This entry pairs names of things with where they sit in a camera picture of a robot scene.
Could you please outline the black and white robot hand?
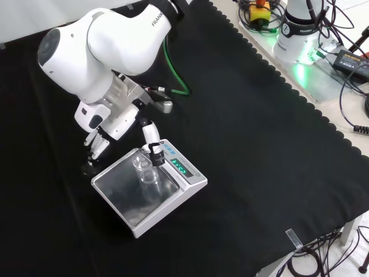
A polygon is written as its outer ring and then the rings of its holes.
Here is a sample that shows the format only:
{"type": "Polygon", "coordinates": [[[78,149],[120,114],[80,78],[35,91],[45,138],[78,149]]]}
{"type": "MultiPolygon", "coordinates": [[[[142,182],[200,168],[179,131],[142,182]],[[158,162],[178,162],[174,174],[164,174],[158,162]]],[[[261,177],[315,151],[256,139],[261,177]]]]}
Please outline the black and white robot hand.
{"type": "Polygon", "coordinates": [[[100,155],[113,141],[121,139],[136,122],[142,127],[150,161],[154,166],[164,164],[164,151],[161,148],[160,135],[155,123],[139,116],[143,107],[142,101],[135,100],[122,113],[114,116],[112,111],[103,104],[88,105],[80,102],[74,117],[76,122],[88,132],[84,145],[89,148],[86,163],[82,166],[83,175],[95,176],[99,173],[100,155]]]}

